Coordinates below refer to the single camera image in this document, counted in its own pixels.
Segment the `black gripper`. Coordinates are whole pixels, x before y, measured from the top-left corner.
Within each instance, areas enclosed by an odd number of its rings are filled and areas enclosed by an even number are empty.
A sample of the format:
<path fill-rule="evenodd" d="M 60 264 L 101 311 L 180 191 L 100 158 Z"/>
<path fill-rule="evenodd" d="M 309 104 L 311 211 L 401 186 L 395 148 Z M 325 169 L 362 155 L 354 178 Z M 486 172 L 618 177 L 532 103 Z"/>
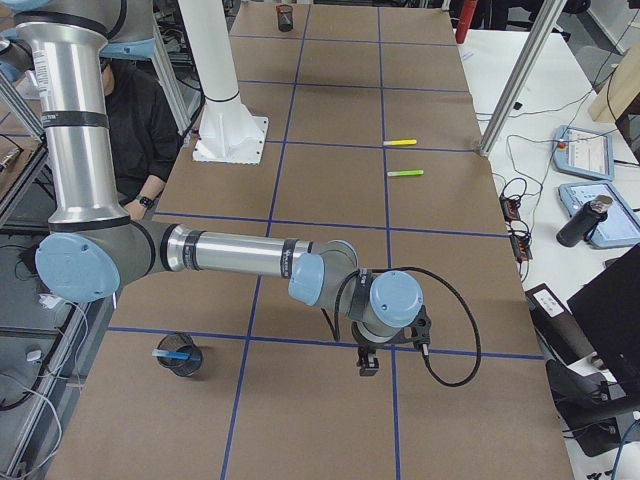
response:
<path fill-rule="evenodd" d="M 358 344 L 357 367 L 359 375 L 374 376 L 379 371 L 376 351 L 383 346 L 411 343 L 422 354 L 428 354 L 428 347 L 431 341 L 431 319 L 425 306 L 420 308 L 408 328 L 411 330 L 410 336 L 406 336 L 404 333 L 405 327 L 401 327 L 391 337 L 386 338 L 370 331 L 369 324 L 353 322 L 351 324 L 351 333 Z"/>

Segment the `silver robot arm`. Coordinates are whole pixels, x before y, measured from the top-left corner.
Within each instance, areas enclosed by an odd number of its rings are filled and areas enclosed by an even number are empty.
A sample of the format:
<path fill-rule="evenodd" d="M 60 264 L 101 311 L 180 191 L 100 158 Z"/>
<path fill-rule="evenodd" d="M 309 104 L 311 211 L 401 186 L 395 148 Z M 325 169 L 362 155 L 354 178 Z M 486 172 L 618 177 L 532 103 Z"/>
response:
<path fill-rule="evenodd" d="M 56 295 L 91 302 L 146 275 L 184 269 L 274 276 L 289 294 L 345 316 L 362 375 L 375 352 L 407 341 L 426 352 L 430 319 L 414 269 L 367 270 L 344 241 L 310 242 L 206 232 L 134 221 L 116 192 L 99 57 L 149 57 L 155 50 L 148 1 L 12 1 L 17 37 L 31 53 L 57 208 L 36 255 Z"/>

